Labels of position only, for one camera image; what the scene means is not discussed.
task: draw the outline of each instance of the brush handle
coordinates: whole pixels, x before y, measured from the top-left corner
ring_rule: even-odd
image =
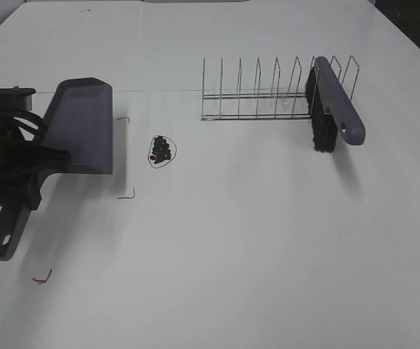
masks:
[[[365,126],[342,88],[329,61],[325,57],[315,58],[313,65],[317,76],[321,104],[327,114],[333,116],[339,134],[350,145],[365,142]]]

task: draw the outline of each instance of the hole in handle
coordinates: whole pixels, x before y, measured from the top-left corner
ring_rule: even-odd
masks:
[[[8,244],[9,243],[9,240],[10,240],[10,238],[11,238],[12,236],[10,235],[10,234],[8,234],[8,235],[6,235],[5,237],[4,237],[4,240],[1,242],[1,244],[2,245],[6,245],[6,244]]]

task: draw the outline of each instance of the dustpan handle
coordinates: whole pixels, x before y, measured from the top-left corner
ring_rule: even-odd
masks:
[[[346,143],[362,145],[365,142],[365,126],[329,61],[325,57],[317,57],[314,68],[323,110],[332,114],[339,134]]]
[[[13,257],[30,214],[31,210],[17,193],[5,201],[0,209],[0,260]]]

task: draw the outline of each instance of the gray dustpan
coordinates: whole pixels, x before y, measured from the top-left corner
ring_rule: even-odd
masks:
[[[49,132],[42,145],[69,151],[70,173],[113,171],[112,88],[95,78],[58,85],[44,116]]]

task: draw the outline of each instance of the red marker line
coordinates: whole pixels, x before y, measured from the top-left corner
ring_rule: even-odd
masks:
[[[117,118],[116,120],[124,120],[124,119],[128,120],[128,124],[131,123],[131,119],[129,119],[127,116],[125,116],[124,118]]]
[[[47,276],[45,280],[39,280],[38,278],[33,278],[33,281],[35,281],[39,285],[45,284],[46,282],[48,282],[51,274],[52,274],[52,269],[50,269],[49,275]]]
[[[133,192],[132,196],[122,196],[122,197],[117,198],[117,199],[122,200],[124,198],[135,198],[136,197],[136,188],[135,187],[132,187],[132,192]]]

